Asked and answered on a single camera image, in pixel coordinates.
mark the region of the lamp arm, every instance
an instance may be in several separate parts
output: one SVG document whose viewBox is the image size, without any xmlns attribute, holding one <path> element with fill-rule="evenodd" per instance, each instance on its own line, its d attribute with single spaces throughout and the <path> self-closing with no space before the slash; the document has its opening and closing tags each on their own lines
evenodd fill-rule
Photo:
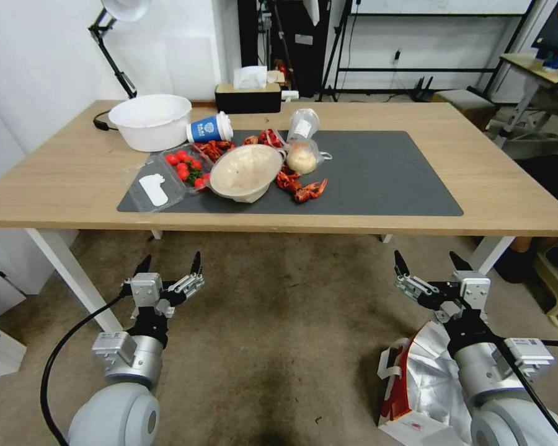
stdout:
<svg viewBox="0 0 558 446">
<path fill-rule="evenodd" d="M 97 16 L 95 22 L 89 27 L 89 32 L 91 33 L 91 37 L 93 37 L 93 39 L 99 46 L 101 52 L 104 54 L 105 59 L 112 67 L 116 79 L 118 79 L 118 82 L 120 83 L 120 85 L 122 85 L 122 88 L 124 88 L 126 94 L 128 94 L 128 98 L 132 99 L 136 97 L 136 93 L 137 93 L 135 85 L 132 83 L 132 81 L 128 78 L 128 76 L 123 71 L 120 71 L 120 69 L 116 65 L 116 62 L 113 61 L 112 56 L 110 55 L 109 51 L 107 51 L 107 48 L 105 47 L 104 36 L 110 29 L 112 29 L 114 23 L 116 22 L 116 19 L 111 18 L 107 22 L 107 25 L 101 26 L 101 22 L 103 21 L 106 15 L 107 15 L 107 11 L 105 10 L 105 8 L 103 8 L 99 13 L 99 15 Z"/>
</svg>

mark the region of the bowl of food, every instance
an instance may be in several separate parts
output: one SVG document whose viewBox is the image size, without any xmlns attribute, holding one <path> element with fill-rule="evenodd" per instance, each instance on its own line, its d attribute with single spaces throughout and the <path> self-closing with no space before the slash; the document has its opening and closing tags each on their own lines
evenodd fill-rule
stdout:
<svg viewBox="0 0 558 446">
<path fill-rule="evenodd" d="M 285 153 L 263 144 L 248 144 L 225 153 L 211 170 L 209 186 L 217 195 L 254 203 L 268 190 Z"/>
</svg>

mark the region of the lamp shade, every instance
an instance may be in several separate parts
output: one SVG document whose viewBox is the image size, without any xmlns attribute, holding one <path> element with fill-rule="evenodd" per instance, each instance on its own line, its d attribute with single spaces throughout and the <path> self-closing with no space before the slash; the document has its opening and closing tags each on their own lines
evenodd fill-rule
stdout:
<svg viewBox="0 0 558 446">
<path fill-rule="evenodd" d="M 151 0 L 101 0 L 101 3 L 114 19 L 134 22 L 145 15 Z"/>
</svg>

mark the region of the black desk mat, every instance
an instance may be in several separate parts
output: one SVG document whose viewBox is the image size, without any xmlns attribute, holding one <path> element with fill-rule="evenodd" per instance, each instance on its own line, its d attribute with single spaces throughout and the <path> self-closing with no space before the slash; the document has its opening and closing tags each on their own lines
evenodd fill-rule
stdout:
<svg viewBox="0 0 558 446">
<path fill-rule="evenodd" d="M 259 131 L 235 131 L 234 141 Z M 271 184 L 252 204 L 222 198 L 207 189 L 187 195 L 163 212 L 246 214 L 461 216 L 463 210 L 403 131 L 319 131 L 313 139 L 333 159 L 300 178 L 303 185 L 328 178 L 322 196 L 297 204 Z M 126 193 L 120 212 L 136 212 Z"/>
</svg>

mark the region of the metal rack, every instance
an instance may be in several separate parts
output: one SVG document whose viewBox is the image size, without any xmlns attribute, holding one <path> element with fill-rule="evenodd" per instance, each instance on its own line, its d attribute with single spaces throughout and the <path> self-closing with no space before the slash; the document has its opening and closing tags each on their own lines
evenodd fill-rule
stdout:
<svg viewBox="0 0 558 446">
<path fill-rule="evenodd" d="M 333 42 L 333 48 L 331 49 L 330 52 L 330 57 L 329 57 L 329 63 L 327 65 L 327 69 L 326 72 L 324 74 L 324 79 L 322 81 L 322 85 L 321 85 L 321 91 L 319 94 L 319 98 L 318 101 L 321 102 L 322 101 L 322 97 L 325 94 L 330 94 L 333 98 L 333 100 L 336 102 L 337 101 L 337 97 L 335 96 L 336 93 L 342 93 L 342 92 L 359 92 L 359 93 L 377 93 L 377 92 L 384 92 L 386 90 L 368 90 L 368 89 L 338 89 L 337 88 L 337 81 L 339 80 L 339 73 L 340 72 L 477 72 L 477 73 L 483 73 L 483 74 L 490 74 L 490 79 L 484 89 L 483 92 L 481 92 L 481 94 L 483 96 L 486 96 L 488 91 L 490 90 L 492 83 L 494 82 L 494 79 L 496 78 L 496 75 L 498 74 L 500 68 L 502 67 L 502 61 L 498 61 L 498 64 L 496 65 L 496 67 L 494 68 L 490 68 L 490 67 L 481 67 L 481 68 L 429 68 L 429 67 L 419 67 L 419 68 L 398 68 L 398 67 L 376 67 L 376 68 L 342 68 L 341 67 L 341 55 L 343 53 L 343 44 L 345 43 L 345 32 L 346 32 L 346 28 L 347 28 L 347 18 L 350 15 L 357 15 L 358 17 L 521 17 L 521 19 L 519 20 L 519 22 L 517 23 L 516 27 L 515 27 L 515 31 L 513 32 L 513 35 L 511 36 L 511 38 L 509 39 L 507 46 L 504 50 L 504 53 L 508 53 L 513 44 L 515 43 L 515 40 L 517 38 L 517 36 L 519 35 L 519 33 L 521 32 L 521 29 L 523 29 L 523 25 L 525 24 L 525 21 L 527 20 L 527 17 L 529 16 L 529 13 L 531 12 L 531 10 L 533 9 L 533 6 L 535 5 L 536 0 L 531 0 L 529 2 L 529 6 L 527 7 L 527 10 L 525 11 L 524 14 L 509 14 L 509 13 L 500 13 L 500 14 L 468 14 L 468 13 L 462 13 L 462 14 L 430 14 L 430 13 L 418 13 L 418 14 L 414 14 L 414 13 L 371 13 L 371 14 L 364 14 L 364 13 L 358 13 L 358 14 L 353 14 L 352 13 L 352 4 L 353 4 L 353 0 L 345 0 L 345 4 L 343 5 L 343 11 L 341 13 L 341 19 L 339 20 L 339 26 L 337 26 L 335 28 L 335 40 Z M 331 88 L 330 86 L 327 88 L 327 81 L 329 80 L 329 73 L 330 73 L 330 67 L 332 65 L 333 62 L 333 58 L 335 56 L 335 51 L 337 49 L 337 45 L 339 46 L 339 57 L 337 58 L 337 71 L 335 73 L 335 87 Z"/>
</svg>

